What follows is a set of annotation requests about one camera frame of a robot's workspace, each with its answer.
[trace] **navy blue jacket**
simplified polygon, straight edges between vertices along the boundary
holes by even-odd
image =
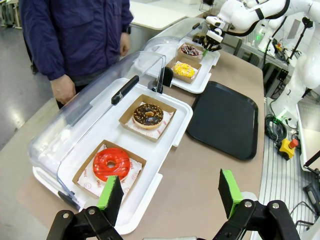
[[[129,0],[20,0],[19,8],[33,61],[49,80],[114,64],[133,20]]]

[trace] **black tray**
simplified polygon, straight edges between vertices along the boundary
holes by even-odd
[[[187,132],[240,160],[257,153],[258,106],[250,98],[210,81],[193,103]]]

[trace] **jacket sleeve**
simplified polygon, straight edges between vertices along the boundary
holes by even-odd
[[[122,0],[122,13],[121,13],[121,25],[122,32],[125,32],[132,22],[134,17],[130,12],[130,2],[129,0]]]
[[[49,80],[60,78],[65,74],[65,61],[51,21],[49,0],[20,0],[19,10],[23,34],[36,67]]]

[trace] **red donut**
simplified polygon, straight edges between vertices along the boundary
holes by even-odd
[[[128,154],[119,148],[106,148],[98,152],[93,160],[94,175],[106,182],[108,176],[119,176],[120,180],[128,175],[130,158]]]

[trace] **donut hole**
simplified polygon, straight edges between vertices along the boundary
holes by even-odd
[[[108,168],[114,168],[115,165],[116,165],[116,163],[115,163],[114,161],[108,161],[108,162],[106,163],[106,166],[107,166]]]
[[[154,114],[152,111],[147,111],[147,112],[145,113],[145,115],[146,115],[147,117],[153,117],[155,114]]]

